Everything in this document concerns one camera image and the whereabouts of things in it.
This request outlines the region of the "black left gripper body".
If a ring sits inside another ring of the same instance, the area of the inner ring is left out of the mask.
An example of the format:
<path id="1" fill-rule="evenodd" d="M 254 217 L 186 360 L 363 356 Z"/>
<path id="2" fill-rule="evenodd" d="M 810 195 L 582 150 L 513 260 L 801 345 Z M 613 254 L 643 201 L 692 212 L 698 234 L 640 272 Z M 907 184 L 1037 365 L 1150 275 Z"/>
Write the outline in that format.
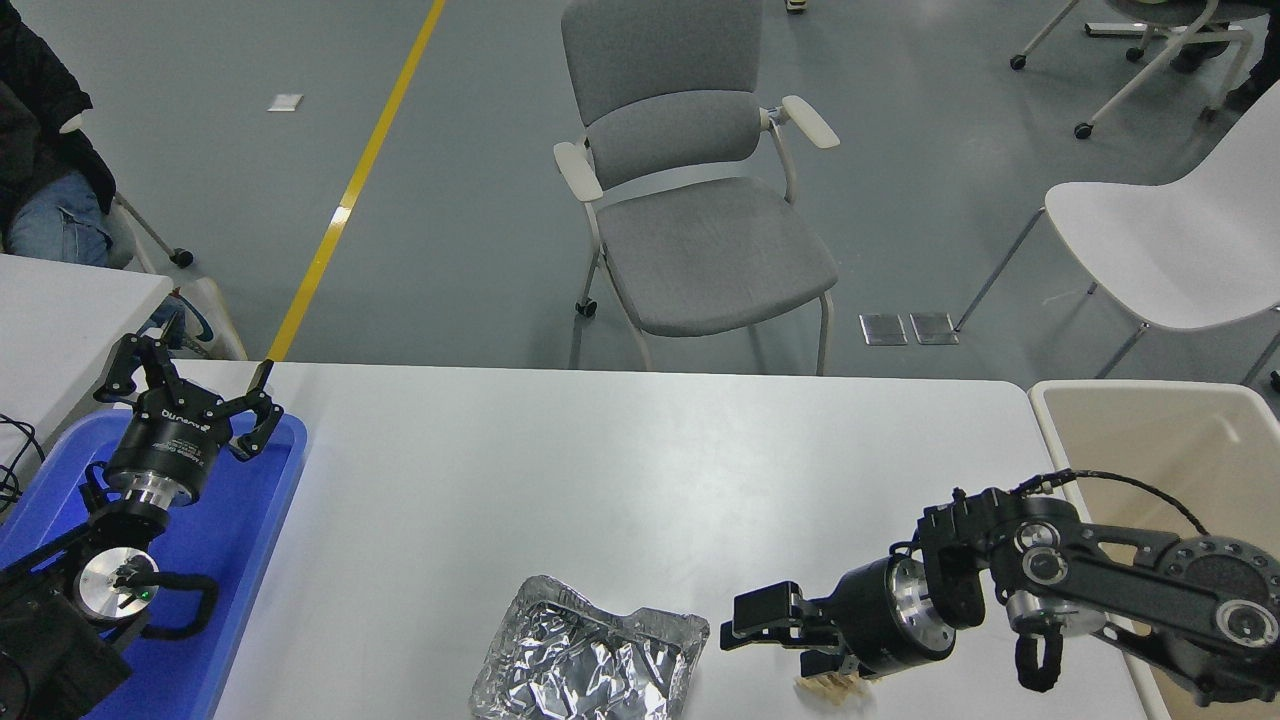
<path id="1" fill-rule="evenodd" d="M 186 498 L 202 496 L 218 455 L 232 437 L 230 420 L 209 418 L 206 407 L 188 402 L 138 401 L 129 425 L 108 461 L 105 482 L 125 491 L 133 477 L 174 480 Z"/>

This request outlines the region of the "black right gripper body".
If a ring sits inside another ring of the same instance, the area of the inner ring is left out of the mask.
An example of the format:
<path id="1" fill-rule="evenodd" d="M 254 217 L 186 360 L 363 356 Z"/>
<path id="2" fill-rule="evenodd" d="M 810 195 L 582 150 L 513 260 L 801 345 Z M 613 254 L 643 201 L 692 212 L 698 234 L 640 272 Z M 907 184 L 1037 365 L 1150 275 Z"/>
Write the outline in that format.
<path id="1" fill-rule="evenodd" d="M 905 557 L 888 556 L 846 571 L 826 598 L 844 652 L 863 678 L 887 676 L 911 666 L 913 638 L 905 630 L 893 580 Z"/>

